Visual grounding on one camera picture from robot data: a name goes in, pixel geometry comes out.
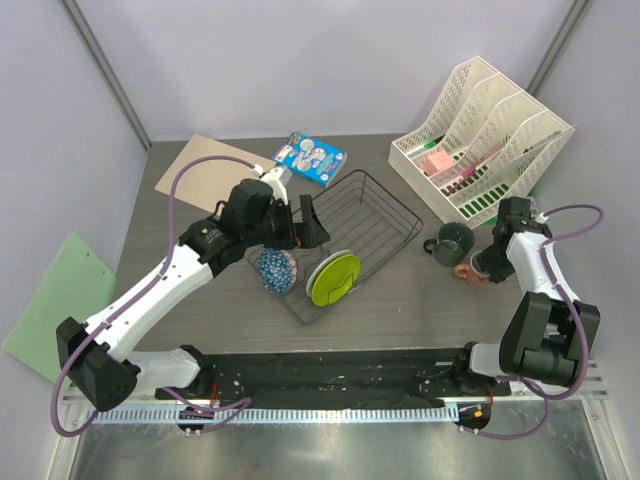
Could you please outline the pink ceramic mug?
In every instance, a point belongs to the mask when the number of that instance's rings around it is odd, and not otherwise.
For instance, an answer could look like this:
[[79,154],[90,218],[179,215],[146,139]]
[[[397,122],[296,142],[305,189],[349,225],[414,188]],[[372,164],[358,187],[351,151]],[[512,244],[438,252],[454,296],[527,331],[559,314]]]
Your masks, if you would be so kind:
[[478,257],[480,253],[475,252],[471,255],[469,262],[465,264],[459,264],[454,268],[454,274],[456,277],[465,280],[472,286],[483,286],[490,282],[490,277],[482,272],[478,267]]

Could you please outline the dark grey mug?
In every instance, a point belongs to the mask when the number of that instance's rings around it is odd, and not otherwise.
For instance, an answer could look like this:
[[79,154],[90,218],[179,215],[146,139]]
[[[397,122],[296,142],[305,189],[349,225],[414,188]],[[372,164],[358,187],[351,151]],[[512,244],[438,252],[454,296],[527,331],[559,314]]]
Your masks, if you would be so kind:
[[423,242],[423,250],[445,267],[459,265],[475,244],[472,229],[459,222],[448,222],[440,227],[437,236]]

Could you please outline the blue patterned bowl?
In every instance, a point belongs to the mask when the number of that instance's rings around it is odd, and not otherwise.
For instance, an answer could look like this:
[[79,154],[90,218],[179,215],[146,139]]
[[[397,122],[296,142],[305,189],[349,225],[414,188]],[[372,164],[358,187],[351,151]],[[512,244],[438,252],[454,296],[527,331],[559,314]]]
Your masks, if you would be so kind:
[[270,293],[283,296],[297,280],[298,265],[286,250],[265,249],[259,256],[258,273]]

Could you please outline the lime green plate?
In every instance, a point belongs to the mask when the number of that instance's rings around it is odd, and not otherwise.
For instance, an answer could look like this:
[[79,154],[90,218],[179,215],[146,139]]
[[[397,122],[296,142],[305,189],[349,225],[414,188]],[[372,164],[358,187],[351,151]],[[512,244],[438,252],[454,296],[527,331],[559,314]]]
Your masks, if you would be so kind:
[[361,271],[361,261],[350,251],[332,256],[317,269],[311,283],[310,298],[317,307],[335,304],[355,286]]

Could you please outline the white plate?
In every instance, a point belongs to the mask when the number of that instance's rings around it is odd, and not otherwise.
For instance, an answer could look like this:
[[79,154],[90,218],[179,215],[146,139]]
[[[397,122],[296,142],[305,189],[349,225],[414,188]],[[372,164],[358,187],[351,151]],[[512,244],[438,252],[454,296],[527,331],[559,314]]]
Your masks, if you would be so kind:
[[313,289],[313,284],[317,278],[317,276],[321,273],[321,271],[329,264],[331,263],[333,260],[344,256],[344,255],[348,255],[351,254],[352,252],[348,249],[345,250],[340,250],[337,251],[333,254],[330,254],[326,259],[322,260],[313,270],[313,272],[311,273],[307,283],[306,283],[306,287],[305,287],[305,291],[306,294],[309,298],[311,298],[312,296],[312,289]]

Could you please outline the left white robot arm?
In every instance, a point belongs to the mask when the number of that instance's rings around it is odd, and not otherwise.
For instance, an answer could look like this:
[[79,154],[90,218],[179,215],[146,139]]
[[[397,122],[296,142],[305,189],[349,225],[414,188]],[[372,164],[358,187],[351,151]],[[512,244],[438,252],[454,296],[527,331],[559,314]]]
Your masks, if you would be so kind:
[[165,352],[138,352],[145,334],[181,300],[241,260],[247,249],[311,249],[329,241],[312,199],[300,198],[301,219],[262,180],[236,185],[220,212],[192,223],[167,257],[127,293],[78,323],[56,330],[63,372],[99,412],[132,393],[170,387],[200,399],[212,389],[215,369],[208,357],[184,345]]

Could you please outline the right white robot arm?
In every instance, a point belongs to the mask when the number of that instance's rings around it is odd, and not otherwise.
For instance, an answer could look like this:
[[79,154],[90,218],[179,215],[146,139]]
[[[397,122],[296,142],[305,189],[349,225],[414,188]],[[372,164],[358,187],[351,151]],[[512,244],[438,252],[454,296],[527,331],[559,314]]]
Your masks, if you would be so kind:
[[552,214],[532,214],[530,199],[509,197],[499,202],[493,241],[472,255],[467,268],[494,284],[515,276],[522,299],[501,341],[471,345],[469,360],[452,369],[457,391],[475,394],[488,377],[515,377],[545,400],[564,400],[580,389],[600,312],[570,288],[554,247],[602,223],[603,210],[598,206],[591,209],[597,214],[593,223],[555,235],[547,223]]

